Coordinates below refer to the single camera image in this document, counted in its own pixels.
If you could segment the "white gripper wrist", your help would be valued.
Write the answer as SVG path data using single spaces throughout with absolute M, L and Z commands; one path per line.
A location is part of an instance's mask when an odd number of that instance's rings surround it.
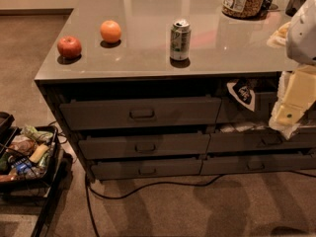
M 276 96 L 269 127 L 290 139 L 304 114 L 316 102 L 316 67 L 300 65 L 292 72 L 283 71 Z

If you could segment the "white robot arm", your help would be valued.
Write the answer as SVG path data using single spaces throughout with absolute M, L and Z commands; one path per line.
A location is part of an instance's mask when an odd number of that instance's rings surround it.
M 285 47 L 298 67 L 279 77 L 269 127 L 290 139 L 316 102 L 316 0 L 306 0 L 288 23 Z

